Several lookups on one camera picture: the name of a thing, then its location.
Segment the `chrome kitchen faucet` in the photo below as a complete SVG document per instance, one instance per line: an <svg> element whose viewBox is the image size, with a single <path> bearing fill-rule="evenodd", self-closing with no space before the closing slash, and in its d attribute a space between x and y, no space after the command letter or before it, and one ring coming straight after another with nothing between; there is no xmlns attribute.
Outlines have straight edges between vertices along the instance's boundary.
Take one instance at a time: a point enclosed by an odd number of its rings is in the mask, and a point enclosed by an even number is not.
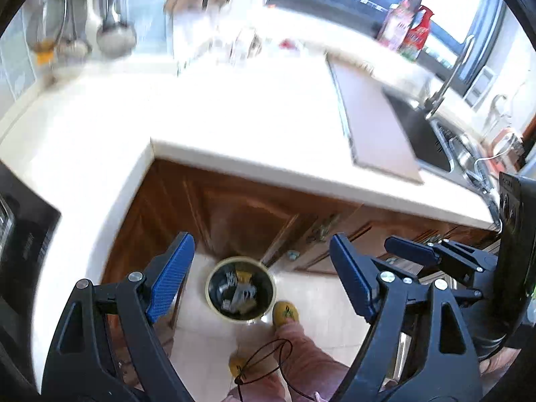
<svg viewBox="0 0 536 402"><path fill-rule="evenodd" d="M434 116L434 114L437 112L439 107L442 105L444 97L448 89L451 87L453 80L459 74L461 67L466 63L474 47L474 42L475 42L475 35L468 35L468 37L466 37L463 43L462 52L457 57L457 60L455 61L455 64L453 65L453 69L451 70L450 75L443 82L441 88L436 93L434 93L431 97L425 100L423 107L424 107L424 111L426 114L426 117L425 117L426 120L430 120Z"/></svg>

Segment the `round yellow-rimmed trash bin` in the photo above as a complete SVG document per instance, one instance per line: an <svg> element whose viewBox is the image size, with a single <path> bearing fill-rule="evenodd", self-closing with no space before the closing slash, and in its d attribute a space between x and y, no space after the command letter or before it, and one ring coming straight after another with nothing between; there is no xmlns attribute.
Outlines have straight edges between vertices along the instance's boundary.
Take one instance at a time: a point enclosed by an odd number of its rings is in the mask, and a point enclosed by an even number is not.
<svg viewBox="0 0 536 402"><path fill-rule="evenodd" d="M234 324L250 324L272 310L276 285L260 261L237 256L219 261L204 285L208 306Z"/></svg>

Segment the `stainless steel sink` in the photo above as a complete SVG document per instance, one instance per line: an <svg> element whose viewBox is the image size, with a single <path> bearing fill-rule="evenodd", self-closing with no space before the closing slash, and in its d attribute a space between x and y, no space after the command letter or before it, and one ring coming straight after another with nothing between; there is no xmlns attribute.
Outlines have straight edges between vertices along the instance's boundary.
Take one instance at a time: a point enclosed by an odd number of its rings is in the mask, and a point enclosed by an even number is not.
<svg viewBox="0 0 536 402"><path fill-rule="evenodd" d="M471 137L440 116L429 117L421 105L391 88L384 97L400 122L418 163L476 194L486 203L493 225L501 228L498 202L490 170L481 149Z"/></svg>

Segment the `wooden cutting board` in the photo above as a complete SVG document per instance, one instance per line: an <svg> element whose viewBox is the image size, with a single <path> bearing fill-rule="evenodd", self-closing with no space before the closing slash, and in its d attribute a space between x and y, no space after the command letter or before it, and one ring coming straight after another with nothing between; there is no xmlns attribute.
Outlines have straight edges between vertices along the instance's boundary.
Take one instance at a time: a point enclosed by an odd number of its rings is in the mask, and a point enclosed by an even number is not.
<svg viewBox="0 0 536 402"><path fill-rule="evenodd" d="M380 83L339 58L329 56L327 63L342 101L356 165L422 184L413 148Z"/></svg>

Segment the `round cabinet knob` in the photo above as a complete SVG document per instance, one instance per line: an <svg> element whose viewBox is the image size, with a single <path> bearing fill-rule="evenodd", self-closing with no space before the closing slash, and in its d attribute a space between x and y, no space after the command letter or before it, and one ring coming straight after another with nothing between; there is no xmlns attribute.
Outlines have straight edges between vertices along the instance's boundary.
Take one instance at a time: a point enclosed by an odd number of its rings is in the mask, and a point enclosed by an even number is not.
<svg viewBox="0 0 536 402"><path fill-rule="evenodd" d="M286 255L287 255L287 258L289 260L297 260L300 257L300 252L299 251L294 251L294 250L289 250L289 251L287 251Z"/></svg>

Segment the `pink trouser legs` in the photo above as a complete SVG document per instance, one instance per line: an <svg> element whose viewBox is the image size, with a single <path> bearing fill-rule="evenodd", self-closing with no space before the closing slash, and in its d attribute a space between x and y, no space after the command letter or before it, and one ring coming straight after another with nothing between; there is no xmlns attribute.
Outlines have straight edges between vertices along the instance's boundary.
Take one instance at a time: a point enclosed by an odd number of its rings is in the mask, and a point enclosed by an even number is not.
<svg viewBox="0 0 536 402"><path fill-rule="evenodd" d="M339 388L349 368L317 347L305 335L303 326L286 320L275 332L276 338L292 342L290 358L282 365L282 373L290 383L310 397L318 393L329 400ZM244 401L285 401L285 390L276 375L241 387Z"/></svg>

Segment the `right yellow slipper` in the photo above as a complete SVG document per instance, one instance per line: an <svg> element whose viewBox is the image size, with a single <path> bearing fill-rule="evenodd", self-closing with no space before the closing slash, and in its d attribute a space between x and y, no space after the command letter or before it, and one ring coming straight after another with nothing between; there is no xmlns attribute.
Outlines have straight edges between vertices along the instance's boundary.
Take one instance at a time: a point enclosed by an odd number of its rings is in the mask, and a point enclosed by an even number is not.
<svg viewBox="0 0 536 402"><path fill-rule="evenodd" d="M288 301L277 301L273 306L273 325L276 329L299 321L299 313L294 304Z"/></svg>

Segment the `yellow slipper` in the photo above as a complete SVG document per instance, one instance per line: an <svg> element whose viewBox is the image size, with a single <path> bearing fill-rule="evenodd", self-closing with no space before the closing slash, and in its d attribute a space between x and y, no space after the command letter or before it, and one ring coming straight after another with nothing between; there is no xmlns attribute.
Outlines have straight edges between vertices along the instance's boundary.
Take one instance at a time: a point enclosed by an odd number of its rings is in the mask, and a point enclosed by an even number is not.
<svg viewBox="0 0 536 402"><path fill-rule="evenodd" d="M229 358L228 366L233 379L244 380L246 378L245 369L247 368L248 359L241 356L232 356Z"/></svg>
<svg viewBox="0 0 536 402"><path fill-rule="evenodd" d="M299 313L294 304L288 301L277 301L273 306L273 325L276 329L299 321Z"/></svg>

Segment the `left yellow slipper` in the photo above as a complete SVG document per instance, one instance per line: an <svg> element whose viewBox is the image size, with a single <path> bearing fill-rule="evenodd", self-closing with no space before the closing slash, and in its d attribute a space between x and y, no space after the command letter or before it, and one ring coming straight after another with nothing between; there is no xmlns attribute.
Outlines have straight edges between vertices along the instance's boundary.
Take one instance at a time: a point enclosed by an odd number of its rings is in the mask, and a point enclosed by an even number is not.
<svg viewBox="0 0 536 402"><path fill-rule="evenodd" d="M244 380L246 378L245 369L247 368L248 359L241 356L232 356L229 358L228 366L233 379Z"/></svg>

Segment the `wooden corner cabinet door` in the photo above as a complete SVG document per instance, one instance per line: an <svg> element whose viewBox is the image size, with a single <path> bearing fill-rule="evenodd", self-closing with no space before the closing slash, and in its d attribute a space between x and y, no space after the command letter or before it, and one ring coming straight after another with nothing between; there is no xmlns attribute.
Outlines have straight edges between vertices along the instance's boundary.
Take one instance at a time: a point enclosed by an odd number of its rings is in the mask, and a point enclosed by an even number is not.
<svg viewBox="0 0 536 402"><path fill-rule="evenodd" d="M102 283L118 282L145 268L153 257L167 250L181 231L191 233L197 244L204 245L202 209L196 198L201 186L216 176L171 161L154 161L115 237Z"/></svg>

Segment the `red detergent bottle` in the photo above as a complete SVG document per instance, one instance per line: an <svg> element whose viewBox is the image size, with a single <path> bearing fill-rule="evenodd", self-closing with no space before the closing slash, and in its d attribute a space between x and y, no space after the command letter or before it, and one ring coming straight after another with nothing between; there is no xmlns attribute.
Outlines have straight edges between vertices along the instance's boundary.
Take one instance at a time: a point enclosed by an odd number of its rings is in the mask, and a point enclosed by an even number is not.
<svg viewBox="0 0 536 402"><path fill-rule="evenodd" d="M425 5L420 5L415 19L417 23L414 24L404 37L402 44L398 51L411 62L415 62L424 49L426 40L430 34L430 20L433 17L433 11Z"/></svg>

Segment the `pink dish soap bottle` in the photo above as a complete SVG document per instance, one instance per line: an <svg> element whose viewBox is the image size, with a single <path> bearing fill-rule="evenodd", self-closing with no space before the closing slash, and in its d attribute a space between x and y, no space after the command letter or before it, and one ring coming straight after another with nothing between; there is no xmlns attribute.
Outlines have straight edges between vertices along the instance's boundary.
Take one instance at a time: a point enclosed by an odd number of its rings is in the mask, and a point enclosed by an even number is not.
<svg viewBox="0 0 536 402"><path fill-rule="evenodd" d="M390 50L397 51L414 18L415 0L402 0L391 5L377 36L378 42Z"/></svg>

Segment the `hanging strainer spoon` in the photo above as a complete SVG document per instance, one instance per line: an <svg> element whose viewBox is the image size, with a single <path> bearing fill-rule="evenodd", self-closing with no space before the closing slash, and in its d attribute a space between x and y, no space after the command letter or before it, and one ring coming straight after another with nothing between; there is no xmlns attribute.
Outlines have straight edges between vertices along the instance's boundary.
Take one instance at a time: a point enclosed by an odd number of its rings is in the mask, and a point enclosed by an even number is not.
<svg viewBox="0 0 536 402"><path fill-rule="evenodd" d="M65 0L65 2L65 28L56 46L56 55L60 61L82 62L88 58L92 52L92 47L77 32L74 1Z"/></svg>

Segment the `hanging steel ladle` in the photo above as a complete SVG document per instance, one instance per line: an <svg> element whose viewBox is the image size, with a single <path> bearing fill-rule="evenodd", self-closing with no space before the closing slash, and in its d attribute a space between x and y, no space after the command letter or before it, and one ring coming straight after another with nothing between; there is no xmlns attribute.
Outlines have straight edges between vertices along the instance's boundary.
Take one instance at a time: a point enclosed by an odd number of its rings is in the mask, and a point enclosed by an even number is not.
<svg viewBox="0 0 536 402"><path fill-rule="evenodd" d="M109 59L130 55L137 44L132 23L124 21L115 11L115 0L105 0L106 14L97 30L96 42L102 55Z"/></svg>

